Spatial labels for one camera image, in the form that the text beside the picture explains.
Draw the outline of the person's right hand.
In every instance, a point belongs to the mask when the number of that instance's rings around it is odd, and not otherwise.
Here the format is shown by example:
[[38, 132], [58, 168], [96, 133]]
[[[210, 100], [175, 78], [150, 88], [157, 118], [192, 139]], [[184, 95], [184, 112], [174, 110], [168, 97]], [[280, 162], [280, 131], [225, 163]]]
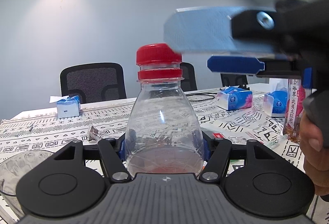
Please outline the person's right hand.
[[303, 168], [315, 185], [315, 194], [328, 195], [328, 149], [323, 147], [321, 130], [303, 114], [300, 122], [299, 147], [305, 156]]

